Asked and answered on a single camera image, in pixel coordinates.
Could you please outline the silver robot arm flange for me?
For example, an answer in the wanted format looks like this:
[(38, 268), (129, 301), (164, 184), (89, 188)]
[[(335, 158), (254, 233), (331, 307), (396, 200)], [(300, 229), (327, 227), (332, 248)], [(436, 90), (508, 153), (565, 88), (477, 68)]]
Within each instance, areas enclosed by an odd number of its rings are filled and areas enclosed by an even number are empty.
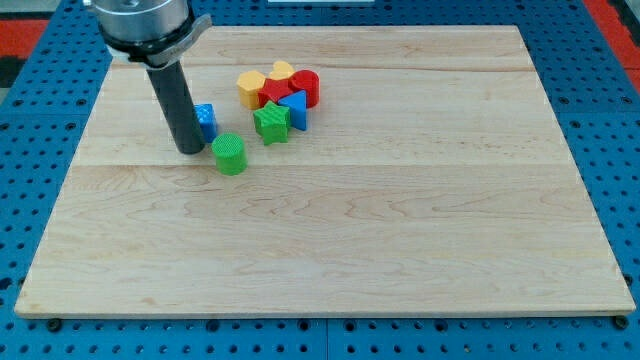
[(178, 62), (212, 26), (197, 16), (189, 0), (84, 0), (110, 54), (148, 70)]

